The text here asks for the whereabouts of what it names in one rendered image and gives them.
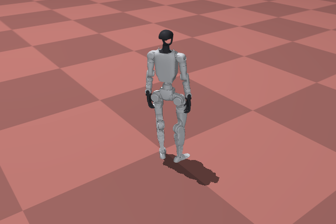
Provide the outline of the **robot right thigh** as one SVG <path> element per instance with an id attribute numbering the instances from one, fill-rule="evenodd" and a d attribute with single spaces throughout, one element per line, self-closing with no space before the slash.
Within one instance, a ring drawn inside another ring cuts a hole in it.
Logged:
<path id="1" fill-rule="evenodd" d="M 173 131 L 177 134 L 177 128 L 179 126 L 185 127 L 187 113 L 184 113 L 186 106 L 185 96 L 183 94 L 173 93 L 173 103 L 176 105 L 177 124 L 173 126 Z"/>

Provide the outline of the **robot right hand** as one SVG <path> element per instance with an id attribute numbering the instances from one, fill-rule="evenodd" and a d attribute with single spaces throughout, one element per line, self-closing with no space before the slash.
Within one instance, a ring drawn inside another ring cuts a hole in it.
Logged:
<path id="1" fill-rule="evenodd" d="M 184 104 L 184 106 L 186 106 L 186 109 L 184 110 L 185 112 L 184 113 L 189 113 L 190 110 L 191 110 L 191 95 L 188 94 L 187 95 L 187 98 L 185 97 L 186 99 L 186 103 Z"/>

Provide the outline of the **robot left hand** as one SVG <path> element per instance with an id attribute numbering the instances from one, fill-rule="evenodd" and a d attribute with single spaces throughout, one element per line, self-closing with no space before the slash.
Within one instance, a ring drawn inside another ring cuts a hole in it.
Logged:
<path id="1" fill-rule="evenodd" d="M 152 93 L 150 93 L 149 90 L 146 90 L 146 96 L 147 96 L 148 105 L 149 105 L 150 108 L 155 108 L 154 105 L 152 104 L 153 101 L 151 100 L 151 94 Z"/>

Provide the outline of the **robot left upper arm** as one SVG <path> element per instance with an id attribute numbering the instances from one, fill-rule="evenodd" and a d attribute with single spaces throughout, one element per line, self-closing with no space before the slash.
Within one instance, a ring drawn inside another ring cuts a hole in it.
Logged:
<path id="1" fill-rule="evenodd" d="M 155 74 L 155 70 L 153 70 L 154 68 L 154 53 L 156 50 L 152 50 L 150 52 L 148 52 L 147 54 L 147 58 L 148 58 L 148 77 L 153 77 Z"/>

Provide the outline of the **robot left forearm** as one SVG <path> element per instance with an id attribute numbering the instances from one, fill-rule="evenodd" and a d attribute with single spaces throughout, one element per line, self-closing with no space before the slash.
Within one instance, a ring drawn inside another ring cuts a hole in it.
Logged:
<path id="1" fill-rule="evenodd" d="M 152 92 L 152 81 L 153 81 L 153 78 L 148 77 L 148 70 L 147 70 L 147 72 L 146 72 L 146 90 L 149 90 L 150 93 Z M 145 90 L 145 93 L 146 93 L 146 90 Z"/>

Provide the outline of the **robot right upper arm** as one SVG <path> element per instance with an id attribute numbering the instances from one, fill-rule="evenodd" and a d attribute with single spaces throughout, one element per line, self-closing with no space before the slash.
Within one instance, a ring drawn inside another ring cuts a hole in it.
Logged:
<path id="1" fill-rule="evenodd" d="M 186 66 L 186 55 L 183 53 L 175 53 L 176 61 L 179 62 L 179 67 L 180 67 L 180 79 L 181 80 L 187 80 L 187 66 Z"/>

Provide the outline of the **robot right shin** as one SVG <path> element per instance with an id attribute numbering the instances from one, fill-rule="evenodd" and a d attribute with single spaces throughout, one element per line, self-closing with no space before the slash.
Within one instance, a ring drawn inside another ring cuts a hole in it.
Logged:
<path id="1" fill-rule="evenodd" d="M 174 140 L 177 150 L 177 156 L 182 157 L 183 145 L 185 140 L 185 127 L 179 126 L 177 128 L 177 134 L 174 133 Z"/>

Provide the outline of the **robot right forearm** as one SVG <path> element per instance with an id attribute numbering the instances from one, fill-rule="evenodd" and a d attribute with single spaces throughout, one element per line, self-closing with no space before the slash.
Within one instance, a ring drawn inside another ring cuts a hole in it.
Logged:
<path id="1" fill-rule="evenodd" d="M 188 73 L 187 73 L 186 77 L 187 77 L 187 80 L 184 80 L 182 82 L 182 84 L 183 84 L 183 87 L 184 87 L 185 97 L 187 98 L 188 94 L 190 94 L 191 97 L 192 97 L 192 94 L 191 94 L 191 89 L 190 89 L 190 80 L 189 80 Z"/>

